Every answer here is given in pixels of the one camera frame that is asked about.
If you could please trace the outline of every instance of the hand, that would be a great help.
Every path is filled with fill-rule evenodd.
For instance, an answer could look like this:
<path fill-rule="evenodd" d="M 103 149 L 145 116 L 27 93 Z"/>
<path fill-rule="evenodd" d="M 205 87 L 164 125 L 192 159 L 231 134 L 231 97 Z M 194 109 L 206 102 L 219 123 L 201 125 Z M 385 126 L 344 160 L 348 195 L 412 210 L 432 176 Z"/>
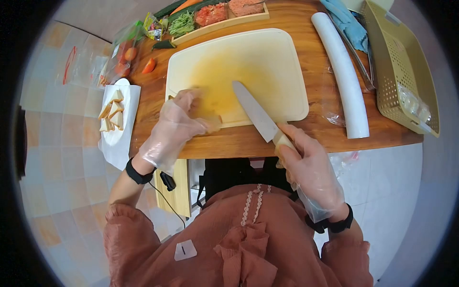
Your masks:
<path fill-rule="evenodd" d="M 166 101 L 158 123 L 139 149 L 142 159 L 170 176 L 173 176 L 174 163 L 187 141 L 195 135 L 220 128 L 221 121 L 217 119 L 190 118 L 199 104 L 200 95 L 199 89 L 181 90 L 174 99 Z"/>
<path fill-rule="evenodd" d="M 287 180 L 297 183 L 307 199 L 317 203 L 319 208 L 327 213 L 327 218 L 334 215 L 335 219 L 341 217 L 343 206 L 347 208 L 347 205 L 344 203 L 343 189 L 336 179 L 324 147 L 302 129 L 291 124 L 278 126 L 292 139 L 297 149 L 293 150 L 285 145 L 279 147 L 279 157 L 287 170 Z"/>

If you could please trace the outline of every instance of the wrist strap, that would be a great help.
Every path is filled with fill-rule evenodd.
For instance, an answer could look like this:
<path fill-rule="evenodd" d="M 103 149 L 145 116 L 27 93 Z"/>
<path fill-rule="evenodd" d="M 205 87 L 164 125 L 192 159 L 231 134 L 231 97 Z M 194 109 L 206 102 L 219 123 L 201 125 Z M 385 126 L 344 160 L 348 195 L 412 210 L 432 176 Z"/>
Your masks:
<path fill-rule="evenodd" d="M 155 172 L 156 167 L 149 174 L 141 175 L 132 166 L 132 159 L 133 158 L 131 158 L 128 161 L 128 163 L 126 164 L 126 173 L 128 174 L 128 176 L 133 181 L 135 181 L 137 184 L 146 184 L 146 183 L 150 182 L 152 180 L 152 178 L 153 178 L 153 173 Z"/>
<path fill-rule="evenodd" d="M 351 228 L 352 221 L 354 220 L 354 214 L 352 212 L 352 208 L 349 204 L 347 204 L 349 207 L 349 214 L 346 217 L 346 219 L 338 221 L 338 222 L 329 222 L 328 219 L 324 219 L 322 221 L 319 221 L 317 223 L 314 223 L 309 215 L 306 215 L 304 218 L 306 221 L 306 224 L 314 229 L 317 233 L 324 233 L 325 229 L 329 228 L 329 230 L 333 233 L 340 233 L 341 231 L 344 231 L 345 229 Z"/>
<path fill-rule="evenodd" d="M 329 222 L 327 219 L 325 227 L 328 228 L 331 232 L 340 233 L 345 229 L 351 228 L 352 221 L 354 220 L 354 214 L 352 213 L 351 206 L 349 204 L 347 204 L 347 206 L 349 207 L 349 214 L 347 215 L 346 219 L 333 223 Z"/>

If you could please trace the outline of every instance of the cutting board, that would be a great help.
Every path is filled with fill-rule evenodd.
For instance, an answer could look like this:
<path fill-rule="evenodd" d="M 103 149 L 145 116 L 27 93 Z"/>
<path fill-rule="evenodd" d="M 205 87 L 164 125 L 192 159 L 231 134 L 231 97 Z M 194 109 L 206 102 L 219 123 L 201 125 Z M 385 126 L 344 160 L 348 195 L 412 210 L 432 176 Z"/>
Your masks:
<path fill-rule="evenodd" d="M 298 55 L 291 36 L 269 28 L 213 39 L 169 60 L 166 100 L 178 91 L 203 89 L 196 117 L 219 115 L 223 127 L 252 124 L 233 92 L 243 83 L 275 122 L 298 121 L 309 112 Z"/>

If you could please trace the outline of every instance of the bread slice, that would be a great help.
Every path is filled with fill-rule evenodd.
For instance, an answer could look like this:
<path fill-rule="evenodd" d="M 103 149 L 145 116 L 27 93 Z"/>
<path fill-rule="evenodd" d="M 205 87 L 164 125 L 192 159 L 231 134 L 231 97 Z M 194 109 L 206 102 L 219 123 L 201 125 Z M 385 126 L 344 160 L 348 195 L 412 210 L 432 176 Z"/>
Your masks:
<path fill-rule="evenodd" d="M 113 115 L 113 117 L 110 119 L 110 121 L 118 127 L 119 130 L 123 130 L 123 113 L 122 112 L 117 112 L 116 114 Z"/>
<path fill-rule="evenodd" d="M 112 108 L 112 104 L 107 104 L 102 107 L 101 113 L 99 114 L 98 119 L 103 119 L 106 118 L 110 112 L 110 109 Z"/>
<path fill-rule="evenodd" d="M 108 118 L 112 118 L 117 112 L 124 111 L 124 108 L 121 106 L 119 102 L 114 101 L 112 104 L 112 108 L 108 114 Z"/>
<path fill-rule="evenodd" d="M 123 94 L 121 93 L 120 90 L 116 90 L 113 95 L 112 95 L 112 98 L 110 99 L 110 103 L 113 103 L 113 102 L 120 102 L 124 100 L 124 97 L 123 97 Z"/>
<path fill-rule="evenodd" d="M 103 118 L 101 129 L 99 131 L 111 131 L 111 130 L 115 130 L 115 127 L 113 126 L 113 124 L 110 122 L 109 119 Z"/>

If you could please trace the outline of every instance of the beige basket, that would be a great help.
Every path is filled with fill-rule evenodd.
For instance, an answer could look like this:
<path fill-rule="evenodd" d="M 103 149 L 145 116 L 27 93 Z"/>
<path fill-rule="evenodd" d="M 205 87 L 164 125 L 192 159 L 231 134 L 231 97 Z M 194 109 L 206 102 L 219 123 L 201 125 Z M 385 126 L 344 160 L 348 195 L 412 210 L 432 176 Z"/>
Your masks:
<path fill-rule="evenodd" d="M 361 11 L 373 51 L 377 103 L 383 116 L 418 134 L 440 135 L 437 96 L 424 53 L 413 32 L 377 4 L 366 1 Z M 431 120 L 423 123 L 401 104 L 398 84 L 429 106 Z"/>

